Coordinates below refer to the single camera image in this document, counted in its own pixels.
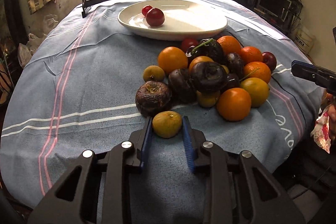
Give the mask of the person's right hand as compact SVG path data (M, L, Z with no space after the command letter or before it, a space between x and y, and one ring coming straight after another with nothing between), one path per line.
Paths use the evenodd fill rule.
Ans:
M327 101L329 102L328 115L329 115L329 138L331 143L335 142L336 137L336 110L335 98L332 94L326 94Z

